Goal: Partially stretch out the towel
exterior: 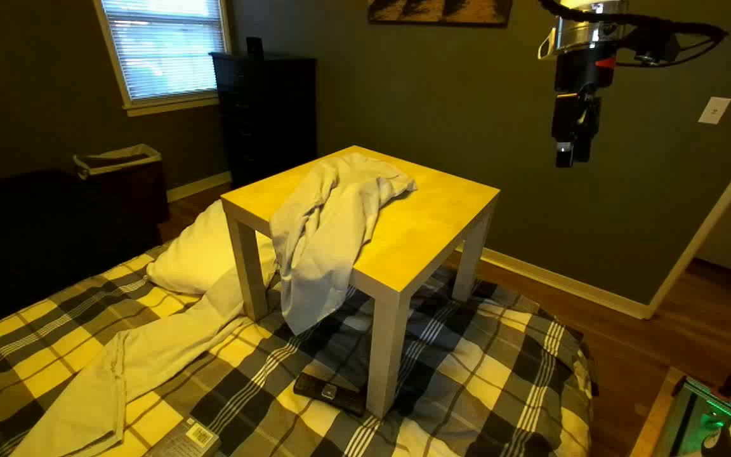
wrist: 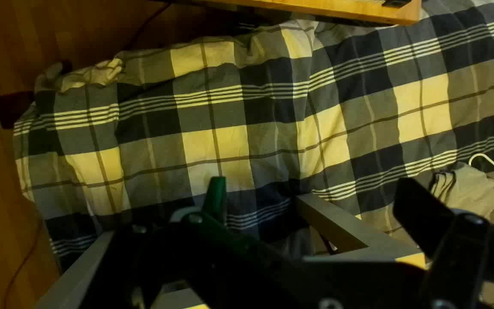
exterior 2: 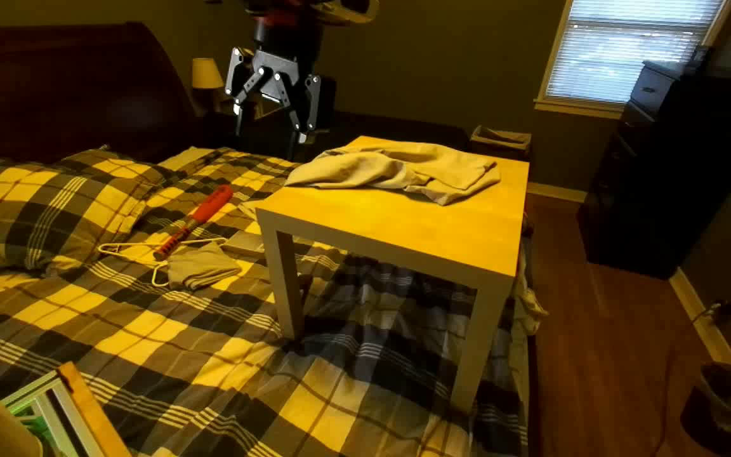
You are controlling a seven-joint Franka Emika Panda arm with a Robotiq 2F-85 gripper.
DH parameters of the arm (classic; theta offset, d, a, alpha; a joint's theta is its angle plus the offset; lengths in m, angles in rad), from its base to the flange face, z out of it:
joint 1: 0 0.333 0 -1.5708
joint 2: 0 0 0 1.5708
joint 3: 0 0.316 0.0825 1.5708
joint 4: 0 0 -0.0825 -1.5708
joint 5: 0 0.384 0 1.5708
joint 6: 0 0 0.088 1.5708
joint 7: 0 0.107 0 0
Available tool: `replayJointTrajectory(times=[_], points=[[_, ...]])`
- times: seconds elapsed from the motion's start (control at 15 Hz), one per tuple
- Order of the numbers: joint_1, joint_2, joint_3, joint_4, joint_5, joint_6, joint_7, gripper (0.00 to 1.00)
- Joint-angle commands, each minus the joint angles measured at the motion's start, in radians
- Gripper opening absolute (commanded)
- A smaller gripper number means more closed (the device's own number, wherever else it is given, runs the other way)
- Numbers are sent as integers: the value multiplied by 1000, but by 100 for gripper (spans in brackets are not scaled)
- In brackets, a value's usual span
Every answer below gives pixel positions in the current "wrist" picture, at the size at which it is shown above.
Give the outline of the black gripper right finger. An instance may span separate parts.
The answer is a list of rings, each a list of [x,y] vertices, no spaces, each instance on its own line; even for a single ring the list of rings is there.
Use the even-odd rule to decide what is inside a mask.
[[[425,299],[477,299],[494,283],[494,225],[470,211],[454,213],[413,178],[396,184],[393,214],[432,259]]]

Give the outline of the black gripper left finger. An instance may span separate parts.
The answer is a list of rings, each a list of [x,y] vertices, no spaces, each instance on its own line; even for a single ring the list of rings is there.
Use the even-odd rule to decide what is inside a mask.
[[[213,177],[209,180],[209,187],[206,190],[206,197],[202,202],[202,213],[211,216],[213,220],[223,223],[225,221],[225,206],[226,206],[226,178]]]

